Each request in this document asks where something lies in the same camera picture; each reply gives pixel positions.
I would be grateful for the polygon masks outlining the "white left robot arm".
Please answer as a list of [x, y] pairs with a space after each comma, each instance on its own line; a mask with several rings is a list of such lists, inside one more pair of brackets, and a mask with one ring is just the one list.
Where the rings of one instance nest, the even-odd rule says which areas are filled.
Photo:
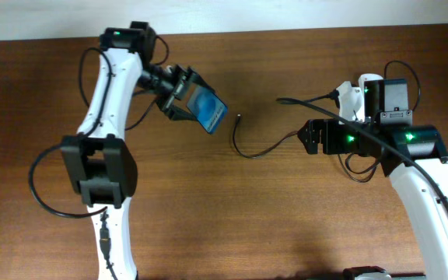
[[146, 22], [107, 28], [100, 35], [100, 71], [87, 115], [61, 146], [73, 191], [92, 219], [100, 279], [137, 279], [131, 252], [129, 208], [138, 167], [125, 143], [135, 87], [172, 121], [197, 121], [213, 134], [228, 107], [192, 68], [152, 63], [158, 36]]

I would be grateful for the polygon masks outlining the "blue Galaxy smartphone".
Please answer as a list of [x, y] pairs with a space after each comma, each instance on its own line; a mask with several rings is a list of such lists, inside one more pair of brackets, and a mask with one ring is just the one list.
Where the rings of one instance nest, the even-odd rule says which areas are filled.
[[204, 86], [193, 88], [186, 107], [210, 135], [216, 132], [228, 112], [228, 107], [219, 99], [215, 91]]

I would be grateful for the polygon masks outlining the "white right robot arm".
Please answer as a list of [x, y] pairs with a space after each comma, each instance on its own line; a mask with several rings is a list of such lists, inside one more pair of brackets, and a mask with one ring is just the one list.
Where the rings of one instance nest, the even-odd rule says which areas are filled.
[[297, 136], [309, 154], [375, 158], [408, 214], [426, 278], [448, 279], [448, 152], [434, 126], [316, 119]]

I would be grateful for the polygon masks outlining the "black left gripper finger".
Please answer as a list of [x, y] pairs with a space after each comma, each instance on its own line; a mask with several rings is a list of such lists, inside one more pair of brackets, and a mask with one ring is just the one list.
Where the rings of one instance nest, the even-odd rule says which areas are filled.
[[189, 93], [192, 85], [203, 86], [206, 89], [214, 92], [215, 90], [192, 68], [188, 67], [186, 69], [186, 82], [185, 82], [185, 92]]
[[167, 110], [164, 111], [164, 114], [171, 121], [196, 121], [196, 117], [182, 108], [171, 105]]

